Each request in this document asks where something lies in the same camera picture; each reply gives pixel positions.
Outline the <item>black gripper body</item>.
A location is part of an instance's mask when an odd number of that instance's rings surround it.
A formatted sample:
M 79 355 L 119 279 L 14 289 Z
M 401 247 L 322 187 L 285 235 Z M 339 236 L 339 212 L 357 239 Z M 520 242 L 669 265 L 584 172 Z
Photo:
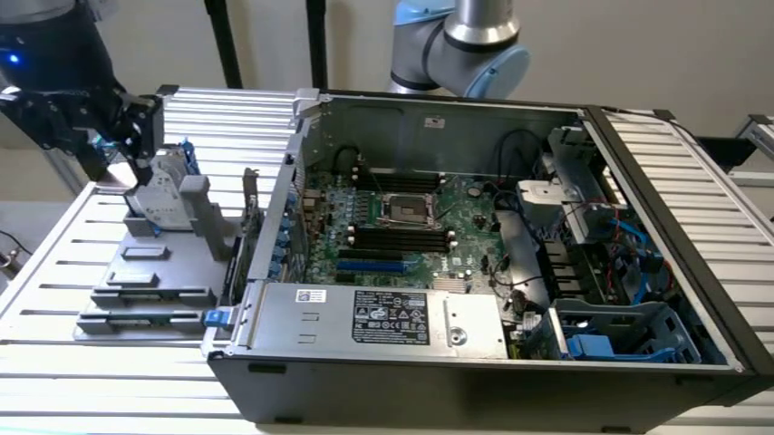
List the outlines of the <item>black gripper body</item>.
M 126 89 L 89 9 L 3 23 L 2 74 L 18 88 L 2 98 L 2 111 L 35 142 L 77 143 L 85 130 L 111 141 L 133 137 Z

